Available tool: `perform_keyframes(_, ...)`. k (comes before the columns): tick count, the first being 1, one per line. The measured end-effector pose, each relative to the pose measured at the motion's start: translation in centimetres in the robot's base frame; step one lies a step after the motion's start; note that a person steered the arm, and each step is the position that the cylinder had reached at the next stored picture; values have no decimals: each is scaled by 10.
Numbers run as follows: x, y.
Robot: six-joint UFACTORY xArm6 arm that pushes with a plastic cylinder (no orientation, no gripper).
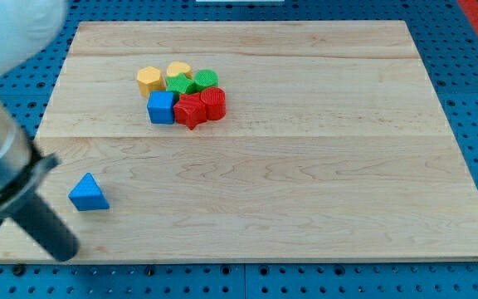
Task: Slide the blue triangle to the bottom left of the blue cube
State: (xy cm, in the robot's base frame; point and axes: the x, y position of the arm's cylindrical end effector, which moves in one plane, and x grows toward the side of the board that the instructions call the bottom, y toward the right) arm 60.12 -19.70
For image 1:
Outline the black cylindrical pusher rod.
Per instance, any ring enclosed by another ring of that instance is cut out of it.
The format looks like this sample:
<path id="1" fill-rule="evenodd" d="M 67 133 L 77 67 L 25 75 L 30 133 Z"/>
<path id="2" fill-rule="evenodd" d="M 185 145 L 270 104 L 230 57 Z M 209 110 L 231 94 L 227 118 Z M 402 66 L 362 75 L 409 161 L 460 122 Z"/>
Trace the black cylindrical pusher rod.
<path id="1" fill-rule="evenodd" d="M 39 195 L 33 194 L 12 219 L 56 261 L 68 261 L 78 253 L 75 234 Z"/>

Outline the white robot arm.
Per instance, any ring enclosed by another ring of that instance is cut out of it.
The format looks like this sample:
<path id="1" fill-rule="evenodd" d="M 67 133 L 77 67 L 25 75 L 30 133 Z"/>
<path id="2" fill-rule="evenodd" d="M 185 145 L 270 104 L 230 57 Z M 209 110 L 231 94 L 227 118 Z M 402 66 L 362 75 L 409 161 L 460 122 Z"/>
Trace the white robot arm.
<path id="1" fill-rule="evenodd" d="M 65 1 L 0 0 L 0 76 L 47 47 L 66 20 Z M 37 188 L 58 164 L 44 156 L 0 102 L 0 223 L 12 218 L 55 260 L 79 250 L 72 231 L 51 210 Z"/>

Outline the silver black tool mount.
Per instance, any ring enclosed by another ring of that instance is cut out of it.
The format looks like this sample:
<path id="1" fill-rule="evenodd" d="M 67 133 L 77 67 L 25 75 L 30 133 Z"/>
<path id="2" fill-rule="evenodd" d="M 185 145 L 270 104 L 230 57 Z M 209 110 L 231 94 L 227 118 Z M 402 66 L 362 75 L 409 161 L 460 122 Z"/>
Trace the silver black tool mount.
<path id="1" fill-rule="evenodd" d="M 0 223 L 37 198 L 37 188 L 57 165 L 57 157 L 42 155 L 0 102 Z"/>

